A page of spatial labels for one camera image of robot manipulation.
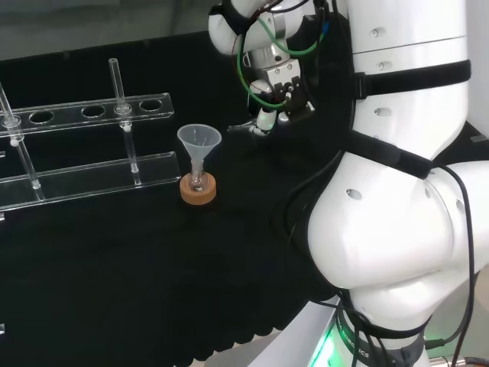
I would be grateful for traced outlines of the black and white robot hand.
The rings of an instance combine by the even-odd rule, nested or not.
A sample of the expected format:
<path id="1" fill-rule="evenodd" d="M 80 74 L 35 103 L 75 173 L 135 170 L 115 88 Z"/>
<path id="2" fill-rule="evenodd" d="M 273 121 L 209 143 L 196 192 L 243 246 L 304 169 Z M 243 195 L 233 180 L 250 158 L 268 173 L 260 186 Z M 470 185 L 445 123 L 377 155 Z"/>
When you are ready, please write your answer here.
<path id="1" fill-rule="evenodd" d="M 250 53 L 246 57 L 246 70 L 253 76 L 248 84 L 251 120 L 246 124 L 251 134 L 265 137 L 276 127 L 285 128 L 313 115 L 316 108 L 297 59 L 277 56 L 259 61 Z"/>

